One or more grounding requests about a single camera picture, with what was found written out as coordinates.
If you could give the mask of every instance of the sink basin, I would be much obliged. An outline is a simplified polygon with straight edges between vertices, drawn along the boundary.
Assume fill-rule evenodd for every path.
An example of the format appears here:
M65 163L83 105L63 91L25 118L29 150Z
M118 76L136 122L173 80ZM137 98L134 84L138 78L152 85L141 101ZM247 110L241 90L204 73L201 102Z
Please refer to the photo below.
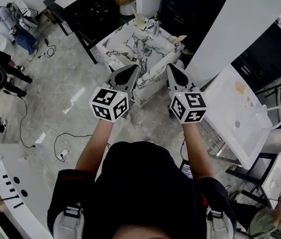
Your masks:
M207 87L205 119L221 135L245 169L260 153L272 123L251 88L229 65Z
M165 67L175 63L184 48L179 44L168 51L170 34L162 28L157 37L153 37L152 32L153 28L139 28L133 19L96 45L110 72L126 65L140 66L134 90L136 104L140 107L166 84Z

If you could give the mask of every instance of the faucet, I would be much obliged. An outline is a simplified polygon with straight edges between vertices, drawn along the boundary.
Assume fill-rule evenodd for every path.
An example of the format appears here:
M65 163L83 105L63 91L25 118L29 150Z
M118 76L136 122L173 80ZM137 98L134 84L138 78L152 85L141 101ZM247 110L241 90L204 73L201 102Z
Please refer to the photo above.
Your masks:
M157 37L159 35L161 21L159 19L155 18L155 19L149 20L148 23L149 23L149 25L145 29L150 29L150 28L154 27L152 36Z

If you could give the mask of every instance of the blue pants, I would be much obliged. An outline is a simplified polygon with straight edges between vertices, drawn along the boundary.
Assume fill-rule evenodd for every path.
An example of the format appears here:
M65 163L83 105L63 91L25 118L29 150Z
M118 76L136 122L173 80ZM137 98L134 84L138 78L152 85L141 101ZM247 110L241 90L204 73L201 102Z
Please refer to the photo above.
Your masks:
M16 43L23 49L26 49L29 55L32 55L34 53L36 38L21 27L20 24L17 24L15 27L17 28L17 32L14 36Z

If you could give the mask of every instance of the marble vanity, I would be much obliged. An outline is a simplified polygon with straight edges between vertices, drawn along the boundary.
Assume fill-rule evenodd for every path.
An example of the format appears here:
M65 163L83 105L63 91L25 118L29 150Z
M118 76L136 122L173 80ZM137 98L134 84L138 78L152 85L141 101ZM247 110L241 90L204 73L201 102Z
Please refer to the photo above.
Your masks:
M140 66L141 72L134 90L139 107L144 106L166 84L166 65L175 63L184 48L179 44L168 51L166 47L170 34L162 28L157 37L153 37L152 32L153 28L139 28L133 19L96 45L110 72L126 65Z

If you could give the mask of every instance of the white cube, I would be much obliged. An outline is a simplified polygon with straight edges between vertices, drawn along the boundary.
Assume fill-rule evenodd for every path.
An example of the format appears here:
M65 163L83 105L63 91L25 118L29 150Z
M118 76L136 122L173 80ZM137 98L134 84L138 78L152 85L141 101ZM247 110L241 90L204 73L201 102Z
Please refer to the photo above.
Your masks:
M175 92L170 109L182 124L200 122L206 112L205 95L202 92Z
M97 87L90 100L95 117L115 122L129 109L125 92Z

